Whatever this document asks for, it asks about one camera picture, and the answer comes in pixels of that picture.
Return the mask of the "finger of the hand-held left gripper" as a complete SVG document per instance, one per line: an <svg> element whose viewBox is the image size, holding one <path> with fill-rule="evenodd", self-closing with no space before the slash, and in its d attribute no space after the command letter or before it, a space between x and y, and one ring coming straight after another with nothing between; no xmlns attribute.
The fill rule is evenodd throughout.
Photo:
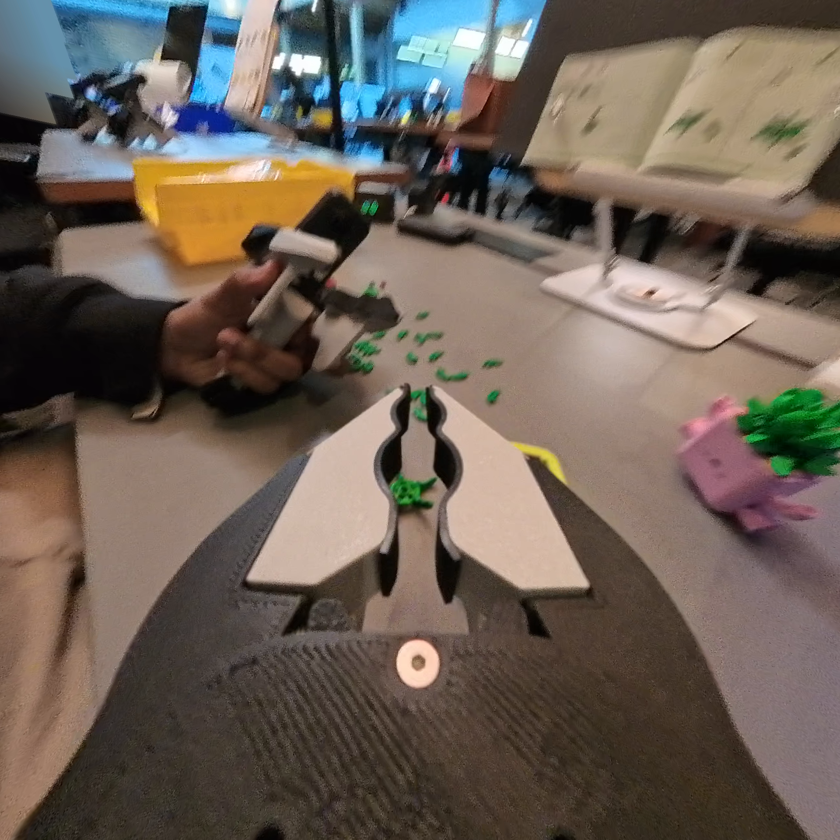
<svg viewBox="0 0 840 840"><path fill-rule="evenodd" d="M390 296L372 297L328 289L322 303L322 312L313 325L318 349L311 370L317 373L340 366L363 334L392 329L403 317Z"/></svg>

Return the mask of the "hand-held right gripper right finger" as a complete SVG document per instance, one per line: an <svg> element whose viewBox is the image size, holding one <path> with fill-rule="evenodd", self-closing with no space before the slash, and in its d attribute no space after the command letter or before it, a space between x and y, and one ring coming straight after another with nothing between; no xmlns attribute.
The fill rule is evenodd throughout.
<svg viewBox="0 0 840 840"><path fill-rule="evenodd" d="M579 599L592 585L528 459L438 386L427 388L437 504L435 573L469 627L527 614L541 600Z"/></svg>

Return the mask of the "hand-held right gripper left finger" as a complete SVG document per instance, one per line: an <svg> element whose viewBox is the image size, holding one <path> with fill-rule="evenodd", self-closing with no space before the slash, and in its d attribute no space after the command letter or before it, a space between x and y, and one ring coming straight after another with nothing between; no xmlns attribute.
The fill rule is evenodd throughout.
<svg viewBox="0 0 840 840"><path fill-rule="evenodd" d="M401 385L315 446L248 569L255 592L333 599L363 619L398 574L402 439L411 387Z"/></svg>

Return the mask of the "green spiky plant stem piece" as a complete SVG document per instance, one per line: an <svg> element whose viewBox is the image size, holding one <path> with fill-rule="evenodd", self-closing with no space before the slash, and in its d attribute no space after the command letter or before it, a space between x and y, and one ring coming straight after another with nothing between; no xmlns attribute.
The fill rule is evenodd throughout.
<svg viewBox="0 0 840 840"><path fill-rule="evenodd" d="M431 497L427 497L427 494L435 488L437 482L438 478L435 476L427 479L412 479L398 474L389 486L396 509L402 513L433 508L434 501Z"/></svg>

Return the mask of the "person's left forearm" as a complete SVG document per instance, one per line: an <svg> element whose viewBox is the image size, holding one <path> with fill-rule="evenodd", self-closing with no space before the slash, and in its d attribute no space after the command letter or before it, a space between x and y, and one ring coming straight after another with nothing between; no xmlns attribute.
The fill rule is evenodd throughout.
<svg viewBox="0 0 840 840"><path fill-rule="evenodd" d="M161 384L161 340L176 308L42 266L3 272L2 414L65 395L145 403Z"/></svg>

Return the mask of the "person's left hand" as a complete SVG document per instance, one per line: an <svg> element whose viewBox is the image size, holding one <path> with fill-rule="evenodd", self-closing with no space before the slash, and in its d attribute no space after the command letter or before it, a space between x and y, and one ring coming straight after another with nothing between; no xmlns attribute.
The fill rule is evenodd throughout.
<svg viewBox="0 0 840 840"><path fill-rule="evenodd" d="M247 335L257 303L281 265L238 269L219 286L173 309L164 320L159 373L164 382L200 388L221 375L259 394L272 394L307 373L319 341L305 322L280 350Z"/></svg>

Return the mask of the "black device with green light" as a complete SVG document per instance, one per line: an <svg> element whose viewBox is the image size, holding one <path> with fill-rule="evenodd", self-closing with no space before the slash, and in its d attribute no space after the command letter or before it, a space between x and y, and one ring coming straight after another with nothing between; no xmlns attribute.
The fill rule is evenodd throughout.
<svg viewBox="0 0 840 840"><path fill-rule="evenodd" d="M383 182L361 182L353 202L369 223L391 225L395 222L396 187Z"/></svg>

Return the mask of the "black flat device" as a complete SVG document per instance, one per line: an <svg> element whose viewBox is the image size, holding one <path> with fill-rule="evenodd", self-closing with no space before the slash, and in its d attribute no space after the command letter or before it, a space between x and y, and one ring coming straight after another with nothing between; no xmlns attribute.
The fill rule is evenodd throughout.
<svg viewBox="0 0 840 840"><path fill-rule="evenodd" d="M406 214L395 223L396 230L402 235L421 238L446 247L469 243L475 238L474 228L447 222L435 214Z"/></svg>

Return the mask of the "yellow plastic bin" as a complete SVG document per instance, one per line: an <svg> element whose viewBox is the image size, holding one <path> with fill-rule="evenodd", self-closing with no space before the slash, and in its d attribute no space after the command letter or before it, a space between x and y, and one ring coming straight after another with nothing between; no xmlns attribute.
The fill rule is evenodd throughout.
<svg viewBox="0 0 840 840"><path fill-rule="evenodd" d="M135 202L184 266L231 261L253 226L295 227L329 191L354 194L355 177L314 161L133 162Z"/></svg>

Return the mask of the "group of green leaf pieces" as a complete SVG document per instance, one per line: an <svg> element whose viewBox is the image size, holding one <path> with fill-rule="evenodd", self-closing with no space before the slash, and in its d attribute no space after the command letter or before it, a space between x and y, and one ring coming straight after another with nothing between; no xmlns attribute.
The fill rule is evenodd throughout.
<svg viewBox="0 0 840 840"><path fill-rule="evenodd" d="M431 329L427 321L430 311L410 314L389 329L362 335L351 346L347 361L352 372L371 375L382 369L385 358L400 360L408 373L422 376L419 385L411 390L411 414L418 421L427 421L427 388L430 385L456 384L467 381L473 371L498 371L504 360L495 356L482 359L472 367L455 364L456 357L443 345L445 331Z"/></svg>

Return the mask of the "pink toy flower pot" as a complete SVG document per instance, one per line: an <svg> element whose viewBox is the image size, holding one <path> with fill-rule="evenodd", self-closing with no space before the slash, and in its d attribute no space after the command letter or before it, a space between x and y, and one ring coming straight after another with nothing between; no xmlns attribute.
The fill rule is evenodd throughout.
<svg viewBox="0 0 840 840"><path fill-rule="evenodd" d="M838 471L839 403L813 388L744 404L724 395L679 433L684 476L708 509L745 532L817 518L795 497Z"/></svg>

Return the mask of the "person's beige trousers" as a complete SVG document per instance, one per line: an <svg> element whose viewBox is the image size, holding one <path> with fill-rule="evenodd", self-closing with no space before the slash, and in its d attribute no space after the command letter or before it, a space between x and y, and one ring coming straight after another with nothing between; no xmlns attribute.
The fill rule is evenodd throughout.
<svg viewBox="0 0 840 840"><path fill-rule="evenodd" d="M91 723L75 443L64 426L2 444L2 838L15 837Z"/></svg>

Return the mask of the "open instruction booklet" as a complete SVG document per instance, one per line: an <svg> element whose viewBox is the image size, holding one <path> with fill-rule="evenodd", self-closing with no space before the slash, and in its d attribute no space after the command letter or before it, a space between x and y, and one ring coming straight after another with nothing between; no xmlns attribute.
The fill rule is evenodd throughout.
<svg viewBox="0 0 840 840"><path fill-rule="evenodd" d="M838 146L836 29L745 27L568 55L522 161L783 201Z"/></svg>

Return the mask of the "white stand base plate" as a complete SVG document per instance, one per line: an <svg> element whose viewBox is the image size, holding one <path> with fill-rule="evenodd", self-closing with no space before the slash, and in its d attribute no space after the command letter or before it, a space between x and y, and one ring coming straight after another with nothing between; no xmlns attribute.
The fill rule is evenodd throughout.
<svg viewBox="0 0 840 840"><path fill-rule="evenodd" d="M546 278L540 290L686 350L716 349L754 323L752 309L723 298L752 231L760 223L797 223L816 205L803 187L741 178L699 181L613 164L577 164L563 178L571 191L595 199L597 257ZM615 204L734 224L736 235L717 281L702 287L673 271L619 257L613 243Z"/></svg>

